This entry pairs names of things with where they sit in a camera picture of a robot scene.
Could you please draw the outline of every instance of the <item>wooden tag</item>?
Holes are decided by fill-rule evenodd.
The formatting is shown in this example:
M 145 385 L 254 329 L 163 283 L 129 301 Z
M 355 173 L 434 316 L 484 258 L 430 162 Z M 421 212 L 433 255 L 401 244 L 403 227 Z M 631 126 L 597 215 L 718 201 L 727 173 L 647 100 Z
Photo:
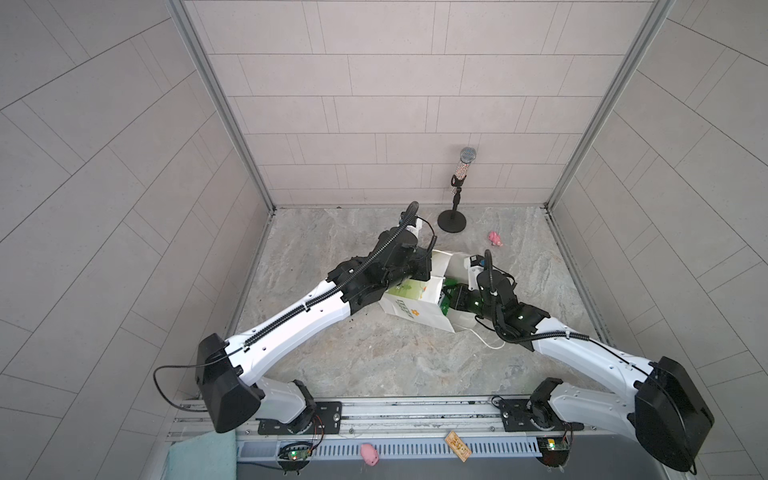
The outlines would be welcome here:
M 451 447 L 451 450 L 453 450 L 462 462 L 466 462 L 467 458 L 472 454 L 472 450 L 470 450 L 467 444 L 456 435 L 456 432 L 450 432 L 448 436 L 445 437 L 445 443 Z

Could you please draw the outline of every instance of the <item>microphone grille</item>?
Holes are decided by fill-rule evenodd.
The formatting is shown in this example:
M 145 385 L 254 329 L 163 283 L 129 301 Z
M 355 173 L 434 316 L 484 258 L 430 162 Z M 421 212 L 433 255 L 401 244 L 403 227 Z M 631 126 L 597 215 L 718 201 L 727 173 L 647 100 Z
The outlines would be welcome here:
M 462 154 L 459 159 L 463 164 L 470 164 L 478 156 L 477 151 L 472 147 L 462 148 Z

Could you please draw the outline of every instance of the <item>sparkly microphone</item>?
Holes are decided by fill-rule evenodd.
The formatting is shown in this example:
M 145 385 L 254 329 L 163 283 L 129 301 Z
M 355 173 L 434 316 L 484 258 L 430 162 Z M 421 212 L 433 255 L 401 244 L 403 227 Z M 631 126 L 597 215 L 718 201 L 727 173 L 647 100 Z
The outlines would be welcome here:
M 437 224 L 444 231 L 449 233 L 458 233 L 467 226 L 467 219 L 464 214 L 456 211 L 458 202 L 462 200 L 462 185 L 467 177 L 469 165 L 477 157 L 477 151 L 472 147 L 462 148 L 456 165 L 456 173 L 451 177 L 451 192 L 453 193 L 453 208 L 442 212 L 437 217 Z

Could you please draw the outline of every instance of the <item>white cable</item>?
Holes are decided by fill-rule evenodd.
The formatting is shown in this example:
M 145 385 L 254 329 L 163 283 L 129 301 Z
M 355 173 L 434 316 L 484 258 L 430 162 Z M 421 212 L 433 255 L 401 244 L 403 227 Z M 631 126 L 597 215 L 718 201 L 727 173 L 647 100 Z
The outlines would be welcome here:
M 506 342 L 502 342 L 502 345 L 501 345 L 501 346 L 490 346 L 490 345 L 489 345 L 489 344 L 487 344 L 487 343 L 485 342 L 485 340 L 483 340 L 483 339 L 482 339 L 482 337 L 481 337 L 480 335 L 478 335 L 478 333 L 477 333 L 476 331 L 474 331 L 473 329 L 468 329 L 468 328 L 466 328 L 466 327 L 464 327 L 464 326 L 461 326 L 461 325 L 457 325 L 457 327 L 458 327 L 458 328 L 460 328 L 460 329 L 462 329 L 462 330 L 469 330 L 470 332 L 474 333 L 474 334 L 475 334 L 475 336 L 476 336 L 476 337 L 478 337 L 478 338 L 480 339 L 480 341 L 481 341 L 481 342 L 483 342 L 483 343 L 485 344 L 485 346 L 487 346 L 487 347 L 488 347 L 489 349 L 491 349 L 491 350 L 500 350 L 500 349 L 504 348 L 504 345 L 506 344 Z

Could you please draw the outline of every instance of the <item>microphone stand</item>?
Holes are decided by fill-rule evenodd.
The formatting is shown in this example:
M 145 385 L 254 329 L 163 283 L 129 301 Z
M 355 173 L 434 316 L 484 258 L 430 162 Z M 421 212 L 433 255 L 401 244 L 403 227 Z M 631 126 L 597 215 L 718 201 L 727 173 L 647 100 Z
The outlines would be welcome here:
M 458 202 L 462 201 L 462 185 L 466 178 L 459 180 L 455 175 L 451 178 L 451 187 L 456 189 L 456 193 L 453 194 L 453 208 L 442 212 L 437 217 L 438 226 L 448 233 L 458 233 L 467 226 L 467 218 L 463 213 L 456 211 Z

